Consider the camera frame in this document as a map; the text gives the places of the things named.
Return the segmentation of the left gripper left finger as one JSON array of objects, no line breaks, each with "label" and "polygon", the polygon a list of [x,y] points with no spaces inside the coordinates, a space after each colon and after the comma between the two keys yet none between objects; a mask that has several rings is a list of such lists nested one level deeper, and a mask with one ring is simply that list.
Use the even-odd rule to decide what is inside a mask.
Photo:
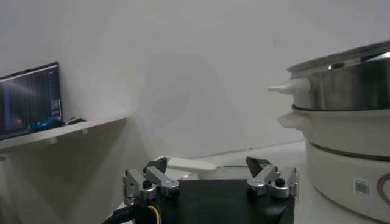
[{"label": "left gripper left finger", "polygon": [[165,175],[168,158],[149,161],[142,172],[136,169],[126,169],[123,176],[124,204],[131,205],[136,199],[152,201],[157,198],[157,190],[163,198],[175,199],[180,195],[180,185],[177,180]]}]

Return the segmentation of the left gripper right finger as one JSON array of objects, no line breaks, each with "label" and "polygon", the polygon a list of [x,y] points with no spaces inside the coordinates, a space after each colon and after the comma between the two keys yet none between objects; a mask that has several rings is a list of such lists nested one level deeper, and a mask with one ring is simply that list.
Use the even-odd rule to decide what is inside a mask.
[{"label": "left gripper right finger", "polygon": [[279,169],[266,159],[247,157],[246,164],[252,175],[247,180],[248,194],[260,197],[270,194],[277,199],[299,196],[300,173],[295,167]]}]

